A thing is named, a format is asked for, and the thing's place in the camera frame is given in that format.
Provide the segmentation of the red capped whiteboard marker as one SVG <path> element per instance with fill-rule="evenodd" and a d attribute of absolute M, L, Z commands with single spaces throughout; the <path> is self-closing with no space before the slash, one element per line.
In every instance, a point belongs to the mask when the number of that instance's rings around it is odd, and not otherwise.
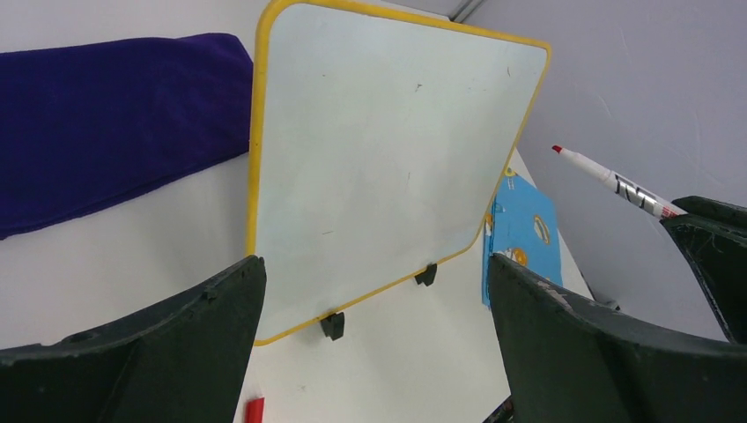
<path fill-rule="evenodd" d="M 583 154 L 559 145 L 554 145 L 552 150 L 581 171 L 598 180 L 604 187 L 612 190 L 627 203 L 657 219 L 670 219 L 687 214 L 687 211 L 681 207 L 659 197 L 649 189 L 643 188 L 631 179 L 600 165 Z"/>

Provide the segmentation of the red marker cap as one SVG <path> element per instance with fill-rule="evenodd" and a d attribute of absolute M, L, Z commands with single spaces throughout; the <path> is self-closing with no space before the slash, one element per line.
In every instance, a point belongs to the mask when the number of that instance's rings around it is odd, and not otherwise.
<path fill-rule="evenodd" d="M 248 400 L 244 406 L 244 423 L 263 423 L 264 415 L 264 397 L 257 397 Z"/>

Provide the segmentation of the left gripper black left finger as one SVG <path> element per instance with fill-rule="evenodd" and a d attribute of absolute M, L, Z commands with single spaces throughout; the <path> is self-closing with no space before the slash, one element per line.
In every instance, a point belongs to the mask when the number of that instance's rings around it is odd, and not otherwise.
<path fill-rule="evenodd" d="M 249 256 L 56 344 L 2 350 L 2 421 L 232 421 L 266 282 L 265 262 Z"/>

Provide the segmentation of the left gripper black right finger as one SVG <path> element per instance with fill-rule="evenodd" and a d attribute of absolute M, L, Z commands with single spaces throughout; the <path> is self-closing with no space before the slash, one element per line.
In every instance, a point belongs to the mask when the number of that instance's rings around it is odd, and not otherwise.
<path fill-rule="evenodd" d="M 743 422 L 746 349 L 669 330 L 489 260 L 516 422 Z"/>

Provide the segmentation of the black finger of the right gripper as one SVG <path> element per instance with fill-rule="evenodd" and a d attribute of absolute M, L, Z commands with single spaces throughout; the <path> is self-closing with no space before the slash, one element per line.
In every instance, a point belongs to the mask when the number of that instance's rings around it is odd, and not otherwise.
<path fill-rule="evenodd" d="M 725 338 L 746 343 L 746 208 L 681 197 L 685 214 L 662 226 L 689 264 Z"/>

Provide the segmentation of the black right whiteboard foot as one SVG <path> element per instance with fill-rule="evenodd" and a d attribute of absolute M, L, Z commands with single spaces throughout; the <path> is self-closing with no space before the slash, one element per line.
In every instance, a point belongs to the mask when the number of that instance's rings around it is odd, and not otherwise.
<path fill-rule="evenodd" d="M 417 285 L 431 286 L 436 278 L 438 270 L 438 264 L 429 263 L 426 268 L 415 276 Z"/>

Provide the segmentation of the black left whiteboard foot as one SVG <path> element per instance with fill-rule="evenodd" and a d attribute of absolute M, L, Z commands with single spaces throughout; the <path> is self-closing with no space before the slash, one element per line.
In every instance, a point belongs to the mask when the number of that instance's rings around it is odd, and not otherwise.
<path fill-rule="evenodd" d="M 344 312 L 334 313 L 322 318 L 320 325 L 326 338 L 329 338 L 332 341 L 338 340 L 344 335 Z"/>

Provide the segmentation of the black whiteboard foot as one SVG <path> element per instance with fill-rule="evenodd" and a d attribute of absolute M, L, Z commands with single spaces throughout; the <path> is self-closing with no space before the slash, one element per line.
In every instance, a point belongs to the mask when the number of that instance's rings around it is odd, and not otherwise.
<path fill-rule="evenodd" d="M 332 341 L 338 340 L 344 335 L 344 312 L 334 313 L 322 318 L 320 325 L 326 338 L 329 338 Z"/>
<path fill-rule="evenodd" d="M 426 268 L 415 276 L 417 285 L 431 286 L 436 278 L 438 270 L 438 264 L 429 263 Z"/>

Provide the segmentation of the blue cartoon print cloth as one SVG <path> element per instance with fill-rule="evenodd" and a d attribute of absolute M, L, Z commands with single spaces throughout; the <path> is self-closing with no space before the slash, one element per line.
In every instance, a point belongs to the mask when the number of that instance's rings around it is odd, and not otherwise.
<path fill-rule="evenodd" d="M 507 168 L 484 220 L 482 302 L 490 306 L 489 258 L 507 256 L 562 286 L 562 259 L 553 202 L 529 181 Z"/>

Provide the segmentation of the yellow framed whiteboard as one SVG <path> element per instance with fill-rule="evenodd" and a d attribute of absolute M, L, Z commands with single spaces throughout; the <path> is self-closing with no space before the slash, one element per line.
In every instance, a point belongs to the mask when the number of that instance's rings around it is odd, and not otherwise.
<path fill-rule="evenodd" d="M 477 240 L 551 45 L 353 1 L 273 1 L 255 33 L 246 247 L 268 345 Z"/>

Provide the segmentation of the grey aluminium frame post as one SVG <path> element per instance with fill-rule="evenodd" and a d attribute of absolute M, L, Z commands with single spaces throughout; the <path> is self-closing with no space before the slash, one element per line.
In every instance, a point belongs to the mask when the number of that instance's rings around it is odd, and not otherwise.
<path fill-rule="evenodd" d="M 484 0 L 462 0 L 457 7 L 448 14 L 452 22 L 464 22 L 476 9 L 478 9 Z"/>

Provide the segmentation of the purple cloth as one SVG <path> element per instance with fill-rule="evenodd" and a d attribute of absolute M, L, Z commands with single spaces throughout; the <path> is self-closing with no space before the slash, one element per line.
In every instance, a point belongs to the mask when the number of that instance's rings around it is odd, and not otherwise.
<path fill-rule="evenodd" d="M 229 33 L 1 56 L 1 235 L 77 219 L 248 150 L 253 63 Z"/>

